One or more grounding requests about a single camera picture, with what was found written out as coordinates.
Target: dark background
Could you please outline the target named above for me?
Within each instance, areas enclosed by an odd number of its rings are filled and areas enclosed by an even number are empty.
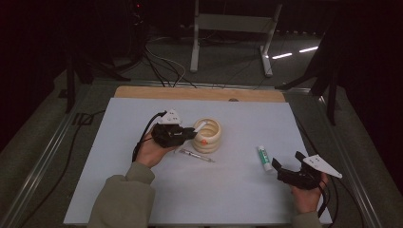
[[[66,68],[60,28],[68,30],[74,42],[101,61],[116,55],[114,44],[126,41],[128,35],[118,36],[114,42],[103,39],[107,31],[102,18],[97,17],[95,2],[84,2],[2,1],[1,149],[49,95],[53,79]],[[153,0],[141,4],[144,6],[144,21],[157,28],[161,35],[178,38],[188,35],[186,28],[193,23],[193,10],[188,9],[193,9],[193,1]],[[201,1],[201,10],[220,13],[224,4],[225,1]],[[245,7],[244,2],[234,1],[226,6],[225,13],[260,16],[273,10],[274,6],[269,4],[256,8],[253,4]],[[403,108],[402,95],[398,92],[403,66],[403,46],[400,44],[402,10],[399,1],[341,4],[290,1],[284,5],[278,21],[280,34],[297,31],[323,36],[310,69],[321,67],[324,62],[331,67],[332,60],[342,51],[338,62],[341,63],[338,84],[346,89],[350,102],[401,192],[403,180],[398,175],[403,173],[399,160],[402,157]]]

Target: jacket sleeve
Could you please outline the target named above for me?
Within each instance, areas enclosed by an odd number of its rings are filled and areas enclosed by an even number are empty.
[[[125,176],[106,180],[92,207],[88,228],[146,227],[154,202],[150,183],[155,176],[143,164],[133,162]]]
[[[317,212],[299,214],[292,219],[293,228],[321,228]]]

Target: hand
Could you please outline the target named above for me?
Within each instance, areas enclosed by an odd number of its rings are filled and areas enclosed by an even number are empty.
[[[329,181],[325,173],[321,174],[322,181],[320,187],[324,189]],[[317,210],[317,204],[321,196],[319,188],[305,190],[291,186],[291,192],[294,195],[294,204],[299,214],[314,212]]]
[[[166,153],[177,147],[162,148],[152,139],[151,131],[152,129],[144,136],[144,141],[136,158],[136,162],[142,163],[148,168],[157,165]]]

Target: white tabletop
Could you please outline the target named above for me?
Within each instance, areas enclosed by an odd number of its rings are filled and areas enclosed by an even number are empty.
[[[276,171],[265,172],[257,146],[284,168],[298,171],[296,151],[307,155],[287,103],[212,102],[112,98],[65,217],[86,224],[105,180],[124,175],[148,121],[175,109],[183,127],[204,117],[218,120],[222,142],[208,155],[213,163],[168,153],[152,168],[156,198],[151,225],[285,224],[294,215],[293,198]],[[331,223],[326,209],[320,218]]]

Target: person's right hand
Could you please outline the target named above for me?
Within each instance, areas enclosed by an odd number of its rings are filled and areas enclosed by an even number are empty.
[[[320,187],[324,189],[329,180],[325,173],[322,173],[321,177],[322,181],[320,182]],[[314,212],[317,210],[317,205],[319,204],[319,199],[321,196],[319,188],[306,190],[299,189],[292,185],[290,186],[291,192],[294,196],[294,204],[299,214]]]

